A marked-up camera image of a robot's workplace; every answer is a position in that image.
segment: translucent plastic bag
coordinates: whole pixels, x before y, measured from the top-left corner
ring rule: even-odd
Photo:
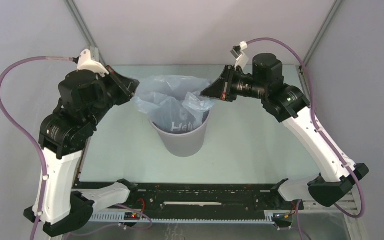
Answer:
[[[184,134],[201,126],[213,107],[214,100],[200,96],[209,85],[193,76],[153,76],[140,81],[132,100],[161,130]]]

